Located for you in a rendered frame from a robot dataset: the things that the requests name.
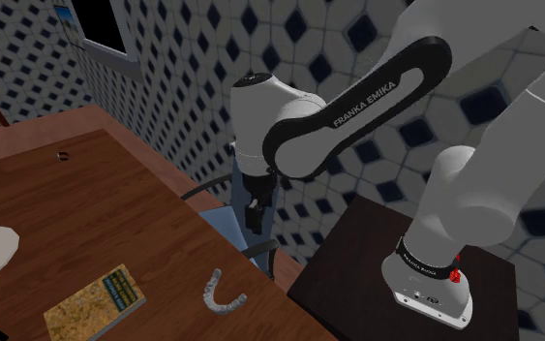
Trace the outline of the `wall picture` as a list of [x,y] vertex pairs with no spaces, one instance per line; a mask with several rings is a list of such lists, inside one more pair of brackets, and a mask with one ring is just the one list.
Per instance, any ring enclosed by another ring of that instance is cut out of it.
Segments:
[[82,39],[79,35],[71,10],[67,7],[58,5],[55,5],[54,9],[59,17],[70,44],[80,49],[84,49]]

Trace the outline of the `blue office chair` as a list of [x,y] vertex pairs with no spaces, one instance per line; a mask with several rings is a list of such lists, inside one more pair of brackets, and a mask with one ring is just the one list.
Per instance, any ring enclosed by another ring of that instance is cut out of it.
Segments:
[[280,248],[279,242],[272,238],[278,182],[273,193],[272,206],[266,206],[263,210],[252,209],[247,206],[251,195],[245,189],[245,175],[234,161],[232,173],[197,186],[182,195],[181,199],[185,201],[215,185],[230,182],[230,204],[201,211],[199,215],[258,269],[274,280],[275,255]]

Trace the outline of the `white framed window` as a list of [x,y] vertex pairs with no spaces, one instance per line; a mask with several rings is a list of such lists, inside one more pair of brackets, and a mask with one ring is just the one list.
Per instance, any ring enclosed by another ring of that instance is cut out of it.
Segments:
[[125,16],[124,0],[66,0],[89,56],[137,83],[143,75]]

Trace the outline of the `brown wooden desk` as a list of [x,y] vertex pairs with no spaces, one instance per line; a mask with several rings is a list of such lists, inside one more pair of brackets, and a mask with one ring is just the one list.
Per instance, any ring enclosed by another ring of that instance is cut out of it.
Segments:
[[[0,330],[50,341],[44,312],[126,266],[146,297],[102,341],[335,341],[136,157],[143,142],[91,106],[0,127]],[[203,302],[215,268],[218,316]]]

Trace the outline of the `grey teeth mould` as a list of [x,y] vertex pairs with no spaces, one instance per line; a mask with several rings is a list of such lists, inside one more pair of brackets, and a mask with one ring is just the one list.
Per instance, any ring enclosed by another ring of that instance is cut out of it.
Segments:
[[245,294],[240,294],[231,303],[217,303],[215,300],[215,290],[220,283],[221,276],[222,271],[219,268],[215,268],[203,290],[203,302],[205,306],[218,316],[228,315],[229,313],[236,311],[248,300],[248,297]]

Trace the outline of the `yellow and green book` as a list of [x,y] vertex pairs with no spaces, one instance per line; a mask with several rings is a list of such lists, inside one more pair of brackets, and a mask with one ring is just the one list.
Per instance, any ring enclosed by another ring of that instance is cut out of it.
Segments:
[[44,312],[50,341],[96,341],[146,301],[123,264]]

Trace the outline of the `dark robot stand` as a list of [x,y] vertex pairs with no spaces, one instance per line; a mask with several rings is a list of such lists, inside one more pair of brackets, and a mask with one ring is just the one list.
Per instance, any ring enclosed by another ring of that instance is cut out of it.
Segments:
[[473,312],[457,330],[398,304],[381,275],[410,218],[356,196],[288,290],[339,341],[520,341],[515,267],[467,246]]

